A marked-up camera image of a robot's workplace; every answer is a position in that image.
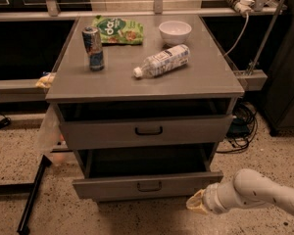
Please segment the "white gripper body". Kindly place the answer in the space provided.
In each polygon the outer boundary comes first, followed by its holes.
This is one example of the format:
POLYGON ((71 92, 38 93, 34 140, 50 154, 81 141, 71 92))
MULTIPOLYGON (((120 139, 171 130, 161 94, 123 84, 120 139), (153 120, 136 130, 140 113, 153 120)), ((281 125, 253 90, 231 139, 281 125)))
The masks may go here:
POLYGON ((237 208, 239 198, 231 182, 214 183, 204 190, 203 204, 208 212, 222 214, 237 208))

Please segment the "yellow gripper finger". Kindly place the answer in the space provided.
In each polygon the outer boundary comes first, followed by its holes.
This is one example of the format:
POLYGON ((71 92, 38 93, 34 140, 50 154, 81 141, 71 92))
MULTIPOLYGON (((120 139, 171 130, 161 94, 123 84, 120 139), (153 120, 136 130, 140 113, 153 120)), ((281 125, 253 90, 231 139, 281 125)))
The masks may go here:
POLYGON ((207 214, 207 210, 205 209, 205 206, 203 204, 203 195, 204 195, 203 189, 196 192, 191 198, 187 200, 186 207, 190 211, 193 211, 199 214, 207 214))

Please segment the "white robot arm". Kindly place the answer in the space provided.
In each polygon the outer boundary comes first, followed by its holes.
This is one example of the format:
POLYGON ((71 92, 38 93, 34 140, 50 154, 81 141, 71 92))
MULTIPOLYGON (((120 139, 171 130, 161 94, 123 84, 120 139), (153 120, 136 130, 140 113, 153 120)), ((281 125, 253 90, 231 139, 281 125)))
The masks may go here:
POLYGON ((200 214, 269 206, 276 206, 294 216, 294 188, 278 184, 250 168, 238 170, 228 182, 200 189, 186 202, 190 211, 200 214))

